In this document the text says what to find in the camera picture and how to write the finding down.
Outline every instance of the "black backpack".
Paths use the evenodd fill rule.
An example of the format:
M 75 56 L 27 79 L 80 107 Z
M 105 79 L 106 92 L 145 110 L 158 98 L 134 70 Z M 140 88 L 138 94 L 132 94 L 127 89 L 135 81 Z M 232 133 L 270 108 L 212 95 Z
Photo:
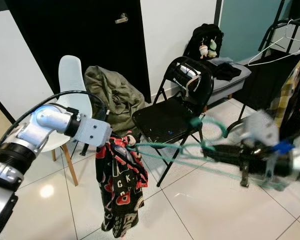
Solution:
M 219 27 L 214 24 L 202 24 L 202 26 L 197 27 L 192 34 L 192 37 L 186 46 L 183 56 L 187 56 L 189 58 L 192 58 L 194 60 L 200 61 L 200 51 L 199 48 L 202 45 L 207 45 L 208 49 L 210 46 L 211 39 L 214 40 L 216 43 L 216 53 L 217 57 L 219 57 L 220 49 L 222 45 L 222 38 L 224 36 L 224 33 L 220 31 Z

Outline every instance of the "black door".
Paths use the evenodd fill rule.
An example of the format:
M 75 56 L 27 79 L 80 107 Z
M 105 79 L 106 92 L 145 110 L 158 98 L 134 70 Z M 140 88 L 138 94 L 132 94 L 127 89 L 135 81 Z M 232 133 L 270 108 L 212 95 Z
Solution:
M 55 93 L 60 58 L 74 55 L 83 73 L 94 65 L 119 72 L 151 101 L 140 0 L 6 2 Z M 116 23 L 123 14 L 128 21 Z

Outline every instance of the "teal wall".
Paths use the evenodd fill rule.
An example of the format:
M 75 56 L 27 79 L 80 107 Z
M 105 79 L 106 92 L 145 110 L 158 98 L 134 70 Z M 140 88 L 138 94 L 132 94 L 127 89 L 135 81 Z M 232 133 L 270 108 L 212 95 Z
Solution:
M 220 56 L 241 61 L 256 55 L 280 1 L 223 0 L 220 29 L 224 37 Z M 286 0 L 281 18 L 288 17 L 290 5 L 291 0 Z

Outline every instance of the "white hanger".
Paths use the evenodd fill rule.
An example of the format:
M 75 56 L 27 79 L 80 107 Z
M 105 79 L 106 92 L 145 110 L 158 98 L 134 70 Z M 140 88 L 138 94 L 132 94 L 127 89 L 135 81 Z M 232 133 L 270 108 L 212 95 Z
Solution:
M 258 57 L 258 56 L 259 56 L 260 54 L 262 54 L 264 51 L 268 50 L 269 48 L 271 48 L 273 45 L 277 44 L 278 42 L 280 42 L 280 41 L 281 41 L 282 39 L 284 39 L 284 38 L 287 38 L 287 39 L 290 39 L 290 40 L 294 40 L 294 41 L 300 42 L 300 40 L 298 40 L 298 39 L 291 38 L 291 37 L 288 37 L 288 36 L 287 36 L 288 26 L 289 26 L 289 24 L 290 24 L 291 21 L 293 21 L 293 19 L 290 19 L 290 20 L 288 21 L 286 27 L 285 27 L 285 34 L 284 34 L 284 36 L 281 37 L 279 40 L 275 41 L 274 43 L 272 43 L 270 46 L 268 46 L 268 47 L 266 47 L 265 49 L 263 49 L 261 52 L 259 52 L 257 55 L 255 55 L 253 58 L 251 58 L 251 59 L 249 60 L 249 62 L 248 62 L 248 66 L 256 66 L 256 65 L 262 65 L 262 64 L 270 64 L 270 63 L 279 61 L 279 60 L 281 60 L 281 59 L 285 59 L 285 58 L 287 58 L 287 57 L 290 57 L 290 56 L 292 56 L 292 55 L 295 55 L 295 54 L 297 54 L 297 53 L 300 53 L 300 49 L 299 49 L 298 51 L 296 51 L 296 52 L 294 52 L 294 53 L 291 53 L 291 54 L 289 54 L 289 55 L 287 55 L 287 56 L 280 57 L 280 58 L 275 59 L 275 60 L 272 60 L 272 61 L 266 61 L 266 62 L 260 62 L 260 63 L 254 63 L 254 64 L 251 64 L 251 62 L 252 62 L 256 57 Z

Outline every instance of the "white plastic chair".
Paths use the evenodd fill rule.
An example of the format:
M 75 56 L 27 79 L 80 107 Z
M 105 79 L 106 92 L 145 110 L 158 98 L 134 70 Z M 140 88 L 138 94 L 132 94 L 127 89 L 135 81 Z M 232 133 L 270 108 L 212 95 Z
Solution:
M 82 90 L 85 91 L 85 84 L 81 72 L 81 61 L 79 58 L 71 55 L 65 55 L 60 59 L 59 63 L 59 84 L 60 92 L 70 90 Z M 85 114 L 87 118 L 92 117 L 92 107 L 88 95 L 85 94 L 68 94 L 59 97 L 57 104 L 64 107 L 71 107 L 78 109 L 80 114 Z M 69 166 L 70 173 L 74 185 L 78 185 L 77 176 L 71 161 L 71 157 L 67 148 L 66 143 L 70 140 L 69 136 L 57 133 L 54 131 L 50 134 L 48 142 L 44 146 L 42 152 L 52 151 L 52 159 L 56 161 L 55 149 L 61 147 L 64 152 L 67 164 Z

